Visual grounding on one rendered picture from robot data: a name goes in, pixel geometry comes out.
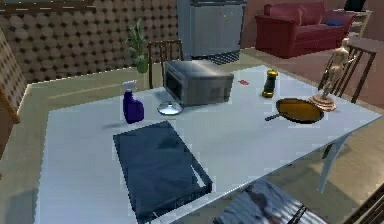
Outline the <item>dark blue flat console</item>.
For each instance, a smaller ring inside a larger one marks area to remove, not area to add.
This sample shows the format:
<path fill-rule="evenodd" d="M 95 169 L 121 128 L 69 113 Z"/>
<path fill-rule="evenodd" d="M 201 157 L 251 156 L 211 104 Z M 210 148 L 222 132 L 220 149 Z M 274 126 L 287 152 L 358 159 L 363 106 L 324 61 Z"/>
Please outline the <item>dark blue flat console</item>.
<path fill-rule="evenodd" d="M 113 140 L 139 224 L 212 191 L 212 180 L 169 122 L 116 134 Z"/>

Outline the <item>silver round lid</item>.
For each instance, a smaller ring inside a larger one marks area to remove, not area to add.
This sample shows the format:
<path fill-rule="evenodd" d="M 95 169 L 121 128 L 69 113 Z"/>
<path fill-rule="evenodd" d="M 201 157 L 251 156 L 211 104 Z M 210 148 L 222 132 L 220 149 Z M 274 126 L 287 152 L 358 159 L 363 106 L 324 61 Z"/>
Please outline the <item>silver round lid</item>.
<path fill-rule="evenodd" d="M 174 101 L 166 101 L 161 103 L 158 108 L 158 112 L 162 115 L 173 116 L 181 113 L 183 108 Z"/>

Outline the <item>grey microwave oven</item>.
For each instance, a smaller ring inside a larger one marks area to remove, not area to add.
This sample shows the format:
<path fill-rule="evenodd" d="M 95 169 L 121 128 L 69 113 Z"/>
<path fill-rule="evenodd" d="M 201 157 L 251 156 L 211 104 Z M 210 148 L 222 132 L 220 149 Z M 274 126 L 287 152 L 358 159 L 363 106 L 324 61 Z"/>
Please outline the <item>grey microwave oven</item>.
<path fill-rule="evenodd" d="M 166 61 L 163 86 L 182 107 L 227 102 L 234 75 L 208 60 Z"/>

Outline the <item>blue spray bottle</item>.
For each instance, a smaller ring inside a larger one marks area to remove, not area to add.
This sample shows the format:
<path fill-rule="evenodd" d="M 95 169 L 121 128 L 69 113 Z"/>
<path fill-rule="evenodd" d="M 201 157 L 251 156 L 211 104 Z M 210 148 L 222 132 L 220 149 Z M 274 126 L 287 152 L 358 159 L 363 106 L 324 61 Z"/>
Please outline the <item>blue spray bottle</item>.
<path fill-rule="evenodd" d="M 123 114 L 128 124 L 140 122 L 144 119 L 144 106 L 141 101 L 133 96 L 133 89 L 136 87 L 136 80 L 122 83 L 125 88 L 123 95 Z"/>

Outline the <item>pale grey table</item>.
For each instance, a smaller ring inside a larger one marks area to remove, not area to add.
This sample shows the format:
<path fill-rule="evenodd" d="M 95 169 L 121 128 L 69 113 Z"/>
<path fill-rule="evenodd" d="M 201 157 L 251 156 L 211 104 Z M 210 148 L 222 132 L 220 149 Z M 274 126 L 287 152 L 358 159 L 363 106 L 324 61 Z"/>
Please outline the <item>pale grey table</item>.
<path fill-rule="evenodd" d="M 228 102 L 169 117 L 212 179 L 213 190 L 153 224 L 171 224 L 332 144 L 320 177 L 325 182 L 345 139 L 380 117 L 338 99 L 336 110 L 312 125 L 278 117 L 266 121 L 276 113 L 275 101 L 261 95 L 266 72 L 264 66 L 237 71 Z M 131 128 L 121 103 L 114 97 L 49 113 L 34 224 L 137 224 L 113 141 Z"/>

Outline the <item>brown wooden chair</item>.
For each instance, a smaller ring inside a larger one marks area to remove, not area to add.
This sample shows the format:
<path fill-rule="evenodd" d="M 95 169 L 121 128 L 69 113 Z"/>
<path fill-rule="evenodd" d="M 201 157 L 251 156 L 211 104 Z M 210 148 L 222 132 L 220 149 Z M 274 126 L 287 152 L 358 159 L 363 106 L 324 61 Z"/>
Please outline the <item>brown wooden chair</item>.
<path fill-rule="evenodd" d="M 343 224 L 384 224 L 384 183 Z"/>
<path fill-rule="evenodd" d="M 352 62 L 345 65 L 339 80 L 331 88 L 330 93 L 341 97 L 348 88 L 351 89 L 351 102 L 359 98 L 363 85 L 376 57 L 376 52 L 348 44 L 349 59 Z"/>
<path fill-rule="evenodd" d="M 164 75 L 164 63 L 166 61 L 184 60 L 183 45 L 180 39 L 153 41 L 147 44 L 148 48 L 148 77 L 149 88 L 153 88 L 154 57 L 157 56 L 161 66 L 161 75 Z"/>

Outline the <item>green house plant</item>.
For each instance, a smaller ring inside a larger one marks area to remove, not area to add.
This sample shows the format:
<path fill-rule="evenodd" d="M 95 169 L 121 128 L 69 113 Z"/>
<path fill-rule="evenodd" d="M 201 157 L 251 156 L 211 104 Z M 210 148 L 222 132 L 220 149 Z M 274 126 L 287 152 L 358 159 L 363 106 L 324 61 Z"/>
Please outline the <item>green house plant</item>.
<path fill-rule="evenodd" d="M 126 52 L 131 53 L 137 71 L 144 74 L 148 71 L 148 54 L 145 52 L 147 41 L 143 34 L 142 22 L 143 20 L 139 18 L 135 25 L 128 26 L 128 37 L 126 38 L 128 48 Z"/>

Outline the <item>green gold pepper mill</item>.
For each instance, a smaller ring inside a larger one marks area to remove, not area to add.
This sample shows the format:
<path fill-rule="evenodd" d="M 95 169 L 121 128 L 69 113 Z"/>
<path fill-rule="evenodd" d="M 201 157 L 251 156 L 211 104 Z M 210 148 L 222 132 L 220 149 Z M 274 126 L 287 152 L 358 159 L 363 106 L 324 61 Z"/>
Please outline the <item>green gold pepper mill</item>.
<path fill-rule="evenodd" d="M 278 72 L 276 70 L 270 69 L 267 71 L 267 80 L 264 84 L 264 89 L 262 91 L 263 97 L 265 98 L 273 97 L 277 76 L 278 76 Z"/>

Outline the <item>grey fridge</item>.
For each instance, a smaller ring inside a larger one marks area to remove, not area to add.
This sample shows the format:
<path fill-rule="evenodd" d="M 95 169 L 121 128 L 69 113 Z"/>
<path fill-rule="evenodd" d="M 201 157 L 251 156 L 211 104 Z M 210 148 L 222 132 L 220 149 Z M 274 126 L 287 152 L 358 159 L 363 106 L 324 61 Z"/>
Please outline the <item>grey fridge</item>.
<path fill-rule="evenodd" d="M 247 0 L 177 0 L 184 58 L 218 65 L 237 61 L 246 4 Z"/>

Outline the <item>black frying pan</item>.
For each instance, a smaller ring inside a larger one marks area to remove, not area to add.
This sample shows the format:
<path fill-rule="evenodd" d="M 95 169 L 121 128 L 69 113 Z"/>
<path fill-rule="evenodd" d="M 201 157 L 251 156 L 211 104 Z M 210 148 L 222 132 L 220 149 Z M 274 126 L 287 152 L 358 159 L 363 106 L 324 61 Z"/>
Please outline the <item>black frying pan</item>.
<path fill-rule="evenodd" d="M 313 124 L 324 117 L 324 112 L 314 103 L 298 98 L 279 99 L 276 102 L 276 109 L 277 113 L 266 117 L 266 121 L 283 117 L 299 124 Z"/>

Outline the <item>grey striped chair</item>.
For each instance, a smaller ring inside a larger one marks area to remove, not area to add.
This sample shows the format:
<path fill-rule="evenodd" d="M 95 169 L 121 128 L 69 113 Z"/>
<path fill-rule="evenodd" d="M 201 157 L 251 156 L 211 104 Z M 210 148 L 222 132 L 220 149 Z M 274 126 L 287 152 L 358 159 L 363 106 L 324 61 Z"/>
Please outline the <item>grey striped chair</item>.
<path fill-rule="evenodd" d="M 213 224 L 329 224 L 276 185 L 250 184 L 213 219 Z"/>

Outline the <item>red sofa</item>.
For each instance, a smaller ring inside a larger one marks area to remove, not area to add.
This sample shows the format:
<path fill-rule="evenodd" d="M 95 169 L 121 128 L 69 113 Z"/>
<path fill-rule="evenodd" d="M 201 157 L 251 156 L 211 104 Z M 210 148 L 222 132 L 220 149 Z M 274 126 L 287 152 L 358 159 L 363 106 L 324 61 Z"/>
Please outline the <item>red sofa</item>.
<path fill-rule="evenodd" d="M 326 10 L 323 1 L 267 4 L 264 14 L 255 17 L 255 48 L 283 59 L 335 49 L 348 36 L 355 17 L 353 12 Z M 327 26 L 328 20 L 344 25 Z"/>

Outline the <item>tan figure statue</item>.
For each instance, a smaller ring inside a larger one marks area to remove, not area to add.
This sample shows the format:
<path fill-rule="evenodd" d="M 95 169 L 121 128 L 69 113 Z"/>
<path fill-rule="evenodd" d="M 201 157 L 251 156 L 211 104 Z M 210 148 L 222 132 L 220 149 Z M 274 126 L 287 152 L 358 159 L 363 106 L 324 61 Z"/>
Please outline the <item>tan figure statue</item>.
<path fill-rule="evenodd" d="M 341 46 L 332 51 L 332 56 L 318 87 L 318 90 L 323 90 L 323 92 L 309 98 L 311 103 L 315 104 L 323 111 L 330 112 L 337 108 L 336 103 L 329 94 L 337 81 L 341 78 L 346 65 L 354 60 L 354 58 L 349 58 L 348 44 L 349 39 L 344 38 Z"/>

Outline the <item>pale side table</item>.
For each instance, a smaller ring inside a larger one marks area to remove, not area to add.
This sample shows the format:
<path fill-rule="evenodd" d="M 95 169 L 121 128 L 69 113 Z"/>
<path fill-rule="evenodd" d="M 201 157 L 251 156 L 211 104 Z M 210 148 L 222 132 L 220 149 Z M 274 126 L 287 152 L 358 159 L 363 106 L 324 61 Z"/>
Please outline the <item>pale side table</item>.
<path fill-rule="evenodd" d="M 349 36 L 362 37 L 371 15 L 371 10 L 363 10 L 362 12 L 357 12 L 356 17 L 350 27 Z"/>

